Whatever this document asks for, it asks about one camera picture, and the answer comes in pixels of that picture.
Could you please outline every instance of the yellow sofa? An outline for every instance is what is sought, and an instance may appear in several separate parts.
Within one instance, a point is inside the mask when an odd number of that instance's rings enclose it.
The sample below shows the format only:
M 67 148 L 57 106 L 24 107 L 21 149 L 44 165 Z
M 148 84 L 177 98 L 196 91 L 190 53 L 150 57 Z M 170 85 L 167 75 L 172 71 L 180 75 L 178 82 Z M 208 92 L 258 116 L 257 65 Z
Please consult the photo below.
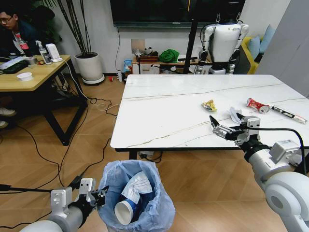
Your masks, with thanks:
M 250 69 L 248 71 L 248 74 L 255 74 L 255 71 L 257 69 L 257 67 L 259 66 L 259 63 L 255 62 L 249 49 L 248 49 L 248 44 L 249 44 L 249 41 L 252 37 L 248 36 L 248 37 L 245 37 L 241 43 L 241 47 L 243 49 L 243 51 L 245 52 L 246 56 L 247 56 L 247 59 L 248 61 L 250 62 Z

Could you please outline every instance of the white plant pot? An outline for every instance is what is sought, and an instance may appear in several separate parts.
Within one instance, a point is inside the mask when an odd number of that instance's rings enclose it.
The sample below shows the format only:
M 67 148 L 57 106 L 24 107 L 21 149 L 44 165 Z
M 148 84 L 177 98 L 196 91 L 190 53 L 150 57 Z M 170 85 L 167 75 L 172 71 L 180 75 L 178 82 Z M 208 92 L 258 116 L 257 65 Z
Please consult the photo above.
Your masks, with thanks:
M 83 82 L 90 85 L 100 83 L 105 78 L 100 56 L 96 52 L 91 52 L 91 54 L 95 56 L 91 58 L 79 58 L 82 54 L 75 56 L 81 76 L 83 77 Z

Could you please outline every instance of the keyboard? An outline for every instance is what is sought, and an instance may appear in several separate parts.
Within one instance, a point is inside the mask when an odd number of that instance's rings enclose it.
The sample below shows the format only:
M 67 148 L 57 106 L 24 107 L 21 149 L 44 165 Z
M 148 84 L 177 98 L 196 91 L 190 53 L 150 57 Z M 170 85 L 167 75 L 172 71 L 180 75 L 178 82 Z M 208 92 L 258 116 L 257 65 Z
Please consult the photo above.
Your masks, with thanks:
M 26 59 L 26 57 L 16 57 L 15 59 L 12 59 L 12 60 L 10 60 L 8 62 L 5 62 L 5 63 L 1 64 L 0 65 L 0 70 L 5 70 L 7 68 L 10 68 L 11 66 L 13 66 L 13 65 L 15 65 L 15 64 L 25 60 L 25 59 Z
M 22 70 L 22 69 L 24 69 L 26 67 L 28 67 L 28 61 L 22 60 L 22 61 L 20 61 L 20 62 L 18 62 L 16 64 L 10 66 L 7 69 L 4 69 L 3 73 L 5 73 L 5 74 L 17 73 L 18 71 L 20 71 L 20 70 Z

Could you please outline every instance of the shoe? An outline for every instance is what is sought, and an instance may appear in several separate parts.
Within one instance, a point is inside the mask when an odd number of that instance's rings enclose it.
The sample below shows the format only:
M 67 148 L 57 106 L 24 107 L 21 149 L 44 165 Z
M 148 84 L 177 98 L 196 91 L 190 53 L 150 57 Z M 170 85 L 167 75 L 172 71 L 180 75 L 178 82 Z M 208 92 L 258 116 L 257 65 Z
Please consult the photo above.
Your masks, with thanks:
M 8 110 L 6 108 L 0 108 L 0 116 L 5 116 L 5 117 L 12 117 L 16 115 L 16 111 L 15 110 Z
M 8 126 L 7 122 L 0 121 L 0 129 L 6 128 Z

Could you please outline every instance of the green bag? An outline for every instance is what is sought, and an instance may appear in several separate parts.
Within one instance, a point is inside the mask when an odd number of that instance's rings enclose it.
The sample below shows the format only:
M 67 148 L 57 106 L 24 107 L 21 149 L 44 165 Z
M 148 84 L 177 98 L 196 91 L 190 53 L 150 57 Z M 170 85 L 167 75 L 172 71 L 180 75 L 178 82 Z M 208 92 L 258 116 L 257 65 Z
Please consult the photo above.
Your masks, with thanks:
M 177 63 L 179 52 L 168 49 L 159 56 L 159 61 L 164 63 Z

